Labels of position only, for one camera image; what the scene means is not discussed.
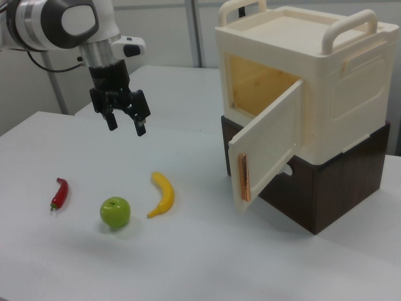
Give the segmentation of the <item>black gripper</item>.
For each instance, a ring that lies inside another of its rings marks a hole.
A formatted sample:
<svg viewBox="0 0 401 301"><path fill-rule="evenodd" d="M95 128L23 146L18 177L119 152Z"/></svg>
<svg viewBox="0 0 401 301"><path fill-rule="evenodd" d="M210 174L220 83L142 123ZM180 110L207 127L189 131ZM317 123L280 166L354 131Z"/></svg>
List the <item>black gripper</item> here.
<svg viewBox="0 0 401 301"><path fill-rule="evenodd" d="M90 89L91 102L94 111L101 114L106 120L110 131L118 125L113 109L122 109L134 122L139 137L146 133L146 118L150 116L150 109L142 90L131 92L130 78L124 60L119 60L108 66L89 67L94 87ZM107 93L116 96L110 103Z"/></svg>

